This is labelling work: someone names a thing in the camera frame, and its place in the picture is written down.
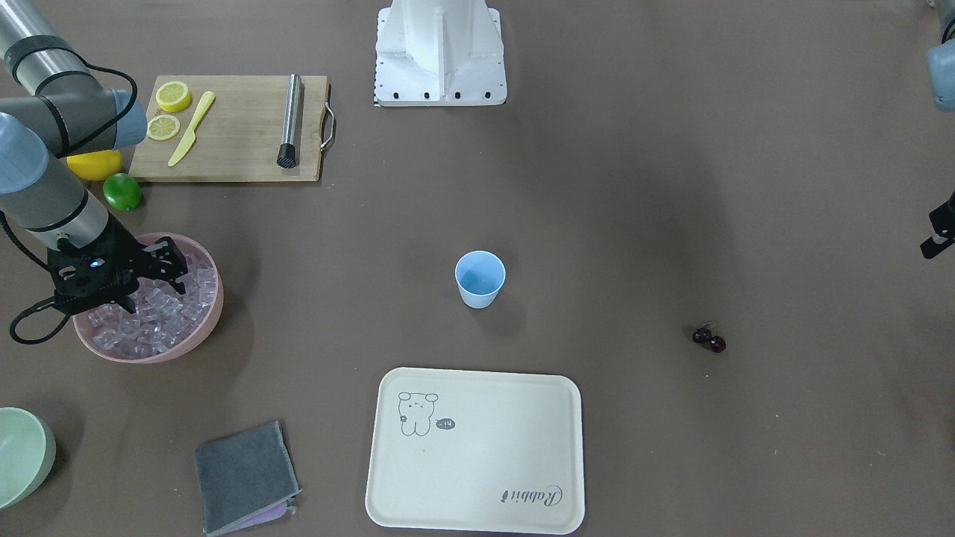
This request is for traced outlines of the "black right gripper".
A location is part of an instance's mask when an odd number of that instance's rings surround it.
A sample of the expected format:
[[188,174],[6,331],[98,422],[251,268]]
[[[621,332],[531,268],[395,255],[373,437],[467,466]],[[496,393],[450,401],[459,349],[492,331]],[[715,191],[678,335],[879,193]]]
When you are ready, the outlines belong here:
[[137,312],[139,279],[167,282],[180,296],[187,285],[180,278],[188,273],[187,259],[171,237],[144,245],[115,217],[85,247],[69,240],[57,241],[48,251],[48,272],[54,284],[52,308],[75,315],[106,304],[115,304],[129,314]]

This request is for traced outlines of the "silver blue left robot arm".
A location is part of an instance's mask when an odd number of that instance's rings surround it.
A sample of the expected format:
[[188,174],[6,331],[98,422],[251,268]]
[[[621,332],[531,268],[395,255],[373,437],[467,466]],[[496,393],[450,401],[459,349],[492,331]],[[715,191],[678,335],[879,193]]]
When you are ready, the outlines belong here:
[[[933,102],[942,112],[954,111],[954,2],[927,1],[940,24],[940,44],[927,53],[927,70]],[[929,213],[933,229],[920,244],[922,257],[931,260],[953,245],[954,195]]]

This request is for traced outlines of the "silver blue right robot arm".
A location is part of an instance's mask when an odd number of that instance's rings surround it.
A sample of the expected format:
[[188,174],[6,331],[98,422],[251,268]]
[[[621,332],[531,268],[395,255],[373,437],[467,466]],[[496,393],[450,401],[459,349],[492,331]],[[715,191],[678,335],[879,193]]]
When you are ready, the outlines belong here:
[[31,1],[1,4],[2,68],[27,92],[3,98],[2,215],[46,248],[51,297],[39,310],[69,316],[104,304],[133,312],[143,279],[183,295],[187,261],[163,236],[144,245],[69,170],[68,156],[143,142],[147,120],[136,82],[104,87]]

